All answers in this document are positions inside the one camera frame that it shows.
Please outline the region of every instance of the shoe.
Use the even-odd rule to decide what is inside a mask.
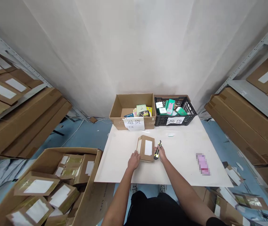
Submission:
[[[138,184],[131,184],[130,191],[132,194],[136,193],[138,191]]]
[[[159,185],[159,193],[166,193],[167,185]]]

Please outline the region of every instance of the plastic crate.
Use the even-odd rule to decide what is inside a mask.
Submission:
[[[168,118],[177,118],[177,117],[185,117],[183,122],[181,124],[174,124],[170,123],[168,126],[187,126],[193,118],[197,115],[197,112],[195,111],[194,107],[191,105],[188,97],[178,97],[178,98],[161,98],[161,97],[155,97],[155,105],[157,102],[162,102],[163,106],[165,107],[165,103],[169,100],[175,100],[175,104],[177,106],[182,107],[188,115],[186,116],[169,116],[169,115],[164,115],[161,116],[158,114],[157,107],[156,107],[156,113],[157,113],[157,118],[156,118],[156,123],[155,126],[166,126],[167,119]]]

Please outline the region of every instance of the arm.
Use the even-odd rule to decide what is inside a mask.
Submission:
[[[206,222],[211,217],[216,217],[206,206],[192,186],[181,176],[166,158],[163,147],[159,148],[160,160],[166,170],[172,187],[186,215],[196,223],[206,226]]]
[[[125,213],[127,211],[129,191],[134,170],[138,167],[140,155],[137,151],[132,153],[128,161],[128,167],[117,188],[113,201],[109,206],[107,213],[102,221],[102,226],[121,226],[124,223]]]

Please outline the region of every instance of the white wall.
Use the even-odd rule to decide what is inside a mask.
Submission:
[[[199,109],[268,26],[268,0],[0,0],[0,37],[88,116],[116,94]]]

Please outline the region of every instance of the handwritten sign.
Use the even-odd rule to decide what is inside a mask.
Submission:
[[[122,119],[125,127],[129,130],[144,130],[144,118],[134,117]]]
[[[166,125],[168,124],[182,124],[183,120],[185,119],[185,117],[173,117],[173,118],[168,118]]]

